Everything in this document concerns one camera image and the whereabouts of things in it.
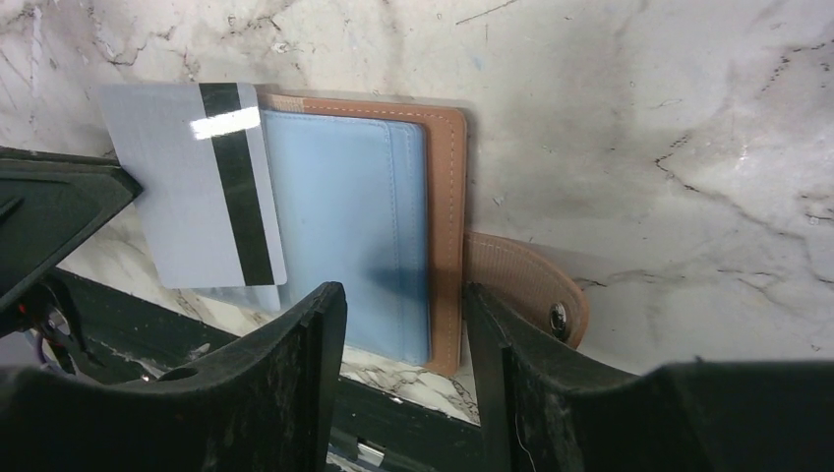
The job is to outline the brown leather card holder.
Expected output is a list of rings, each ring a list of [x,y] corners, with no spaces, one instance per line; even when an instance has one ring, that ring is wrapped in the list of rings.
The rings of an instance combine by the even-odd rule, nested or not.
[[[464,227],[466,121],[455,108],[261,93],[290,291],[338,280],[346,342],[450,376],[461,287],[496,289],[576,347],[589,308],[553,263]]]

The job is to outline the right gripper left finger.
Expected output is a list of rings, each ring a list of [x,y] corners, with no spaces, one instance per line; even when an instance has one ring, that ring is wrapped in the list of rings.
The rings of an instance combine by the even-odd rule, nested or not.
[[[322,471],[346,328],[345,290],[159,379],[83,383],[1,372],[5,471]]]

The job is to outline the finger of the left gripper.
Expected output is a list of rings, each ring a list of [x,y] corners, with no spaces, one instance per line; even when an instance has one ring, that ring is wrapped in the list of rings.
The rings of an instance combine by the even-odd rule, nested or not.
[[[1,148],[1,309],[143,191],[117,161]]]

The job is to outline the black mounting rail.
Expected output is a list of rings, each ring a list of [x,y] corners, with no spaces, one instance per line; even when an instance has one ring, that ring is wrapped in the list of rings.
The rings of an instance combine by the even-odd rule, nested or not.
[[[56,269],[1,300],[71,373],[1,371],[5,471],[481,471],[472,424],[339,374],[346,305],[328,283],[241,337]]]

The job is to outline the white card black stripe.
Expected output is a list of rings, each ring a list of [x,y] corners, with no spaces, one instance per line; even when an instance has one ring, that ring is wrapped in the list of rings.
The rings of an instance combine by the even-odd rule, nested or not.
[[[107,85],[99,106],[163,286],[282,285],[287,273],[256,89]]]

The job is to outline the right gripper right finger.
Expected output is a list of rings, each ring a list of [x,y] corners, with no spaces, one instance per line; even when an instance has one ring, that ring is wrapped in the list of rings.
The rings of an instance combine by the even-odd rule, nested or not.
[[[707,362],[635,376],[465,287],[488,471],[829,471],[833,365]]]

